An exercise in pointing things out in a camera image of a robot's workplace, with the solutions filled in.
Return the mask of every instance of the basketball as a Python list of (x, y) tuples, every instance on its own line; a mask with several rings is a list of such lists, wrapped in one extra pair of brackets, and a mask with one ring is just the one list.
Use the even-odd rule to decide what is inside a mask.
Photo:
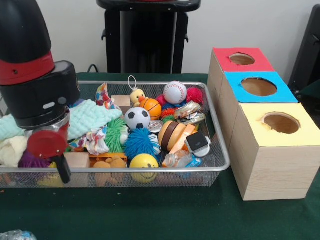
[(158, 120), (161, 117), (161, 112), (162, 112), (161, 105), (157, 100), (153, 98), (148, 98), (143, 100), (140, 103), (140, 107), (144, 108), (149, 112), (150, 118), (152, 121)]

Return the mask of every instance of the rubber duck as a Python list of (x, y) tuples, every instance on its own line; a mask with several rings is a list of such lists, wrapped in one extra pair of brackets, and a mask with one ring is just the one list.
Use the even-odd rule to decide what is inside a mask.
[(139, 107), (140, 103), (146, 99), (144, 91), (141, 89), (134, 90), (130, 95), (131, 102), (133, 103), (133, 106)]
[[(135, 86), (134, 87), (130, 86), (130, 78), (134, 79), (134, 82), (135, 82)], [(148, 97), (146, 97), (144, 91), (142, 91), (141, 89), (137, 88), (137, 80), (136, 80), (136, 78), (134, 76), (130, 75), (128, 77), (128, 85), (132, 89), (132, 93), (130, 94), (131, 102), (133, 103), (133, 106), (135, 108), (139, 107), (140, 103), (143, 100), (148, 99)]]

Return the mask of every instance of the wire mesh basket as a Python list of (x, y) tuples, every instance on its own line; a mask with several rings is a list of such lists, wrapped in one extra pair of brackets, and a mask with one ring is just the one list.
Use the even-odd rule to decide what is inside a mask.
[[(103, 81), (79, 81), (82, 99), (95, 101), (97, 88)], [(130, 95), (127, 82), (107, 82), (108, 93)], [(140, 82), (149, 98), (164, 92), (167, 82)], [(203, 113), (206, 120), (199, 131), (210, 137), (210, 153), (202, 159), (200, 167), (190, 168), (72, 168), (71, 181), (63, 184), (55, 168), (0, 168), (0, 188), (96, 188), (96, 187), (210, 187), (221, 171), (230, 166), (229, 154), (222, 135), (217, 114), (208, 88), (200, 82), (185, 82), (187, 88), (198, 88), (203, 93)], [(159, 166), (166, 156), (160, 154)], [(112, 177), (116, 182), (106, 179)]]

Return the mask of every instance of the teddy bear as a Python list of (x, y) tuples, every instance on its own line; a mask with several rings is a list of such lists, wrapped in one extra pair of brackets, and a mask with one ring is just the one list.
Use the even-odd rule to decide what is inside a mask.
[[(112, 158), (107, 158), (105, 161), (98, 161), (93, 167), (103, 169), (125, 169), (127, 163), (116, 155)], [(125, 174), (123, 172), (95, 173), (95, 181), (98, 187), (104, 187), (107, 182), (111, 185), (121, 184), (124, 177)]]

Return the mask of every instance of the plastic bottle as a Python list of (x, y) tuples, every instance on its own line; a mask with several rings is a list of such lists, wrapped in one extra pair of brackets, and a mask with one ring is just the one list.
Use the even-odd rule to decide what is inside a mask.
[(29, 231), (14, 230), (0, 233), (0, 240), (37, 240)]
[(175, 154), (168, 154), (162, 163), (164, 168), (195, 168), (202, 163), (200, 158), (185, 150), (179, 150)]

